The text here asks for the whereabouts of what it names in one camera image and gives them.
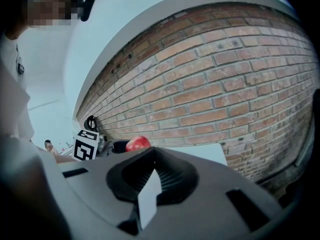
black vent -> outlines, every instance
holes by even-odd
[[[118,199],[134,203],[154,169],[162,188],[157,205],[182,202],[198,184],[199,176],[192,164],[154,147],[115,165],[107,173],[106,182]]]

white card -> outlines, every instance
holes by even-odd
[[[157,195],[162,193],[161,181],[154,169],[138,195],[141,228],[144,230],[157,212]]]
[[[77,135],[74,136],[72,157],[78,161],[95,159],[98,143],[98,132],[81,130]]]

red apple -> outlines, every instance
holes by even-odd
[[[149,148],[151,144],[146,137],[136,136],[125,145],[125,152]]]

person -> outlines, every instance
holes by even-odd
[[[28,27],[37,28],[41,26],[51,26],[55,25],[63,20],[70,20],[72,14],[78,12],[79,4],[83,0],[11,0],[12,4],[7,4],[10,7],[10,10],[4,10],[4,30],[3,34],[0,37],[0,66],[1,70],[8,71],[9,75],[7,76],[6,72],[2,72],[2,86],[5,83],[10,82],[10,79],[13,78],[14,81],[22,89],[22,92],[19,92],[19,88],[12,89],[12,91],[4,90],[6,93],[3,95],[12,95],[13,93],[20,93],[20,96],[25,96],[26,94],[26,73],[23,66],[23,61],[19,55],[18,49],[18,38],[23,32],[26,31]],[[6,101],[10,107],[13,107],[13,103],[18,100],[18,97],[7,97],[1,96],[1,102]],[[34,135],[34,129],[32,127],[27,106],[21,108],[18,118],[1,118],[2,122],[1,127],[5,129],[4,132],[0,134],[10,134],[14,135],[17,138],[25,139],[31,142],[31,138]],[[12,122],[15,124],[14,130],[10,132],[8,130],[10,126],[8,123]],[[68,162],[70,158],[61,158],[58,157],[58,154],[54,153],[57,163],[58,162]]]
[[[49,139],[47,139],[44,142],[44,148],[45,148],[46,151],[50,152],[51,154],[59,155],[59,152],[56,150],[55,146],[52,145],[52,143],[51,143],[51,141]]]

black slot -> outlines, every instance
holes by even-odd
[[[226,193],[251,231],[266,224],[268,217],[240,190],[234,189]]]
[[[129,142],[129,140],[119,140],[115,141],[113,143],[113,149],[112,152],[116,154],[124,153],[126,152],[126,145]]]
[[[73,176],[76,176],[76,175],[80,175],[80,174],[84,174],[84,173],[87,173],[88,170],[85,169],[85,168],[79,168],[79,169],[75,169],[75,170],[68,170],[68,171],[65,171],[63,172],[63,176],[65,178],[69,178],[69,177],[73,177]]]

